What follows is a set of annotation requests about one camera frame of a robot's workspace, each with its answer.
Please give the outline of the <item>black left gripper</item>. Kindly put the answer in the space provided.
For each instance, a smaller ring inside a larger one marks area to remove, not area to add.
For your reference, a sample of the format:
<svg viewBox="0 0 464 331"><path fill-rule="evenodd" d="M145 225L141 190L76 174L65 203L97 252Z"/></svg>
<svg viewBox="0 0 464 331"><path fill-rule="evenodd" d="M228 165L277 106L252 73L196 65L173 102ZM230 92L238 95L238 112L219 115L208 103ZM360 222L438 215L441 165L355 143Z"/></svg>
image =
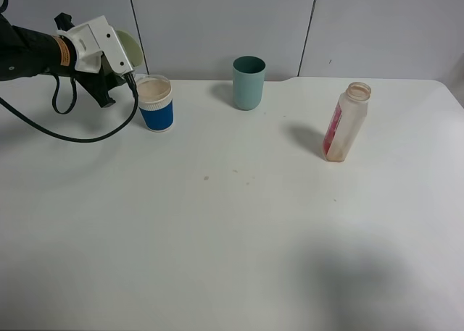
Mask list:
<svg viewBox="0 0 464 331"><path fill-rule="evenodd" d="M55 18L58 30L70 30L75 25L72 16L60 13ZM101 108L115 104L109 92L125 84L125 80L102 64L103 51L93 37L61 34L52 35L59 48L59 65L95 99Z"/></svg>

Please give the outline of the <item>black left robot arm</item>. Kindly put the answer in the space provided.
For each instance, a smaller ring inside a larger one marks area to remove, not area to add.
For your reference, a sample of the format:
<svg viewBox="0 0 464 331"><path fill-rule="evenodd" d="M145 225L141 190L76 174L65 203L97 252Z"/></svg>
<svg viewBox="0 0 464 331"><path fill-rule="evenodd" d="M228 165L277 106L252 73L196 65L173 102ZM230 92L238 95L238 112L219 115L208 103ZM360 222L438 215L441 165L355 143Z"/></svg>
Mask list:
<svg viewBox="0 0 464 331"><path fill-rule="evenodd" d="M125 80L112 73L105 64L98 66L96 73L75 68L78 50L69 38L49 35L11 25L1 17L1 80L21 77L51 75L56 81L68 77L72 86L72 101L63 112L57 107L59 86L52 96L52 106L59 114L68 114L77 101L77 84L93 97L101 108L111 106L115 100L109 96L113 88L125 84Z"/></svg>

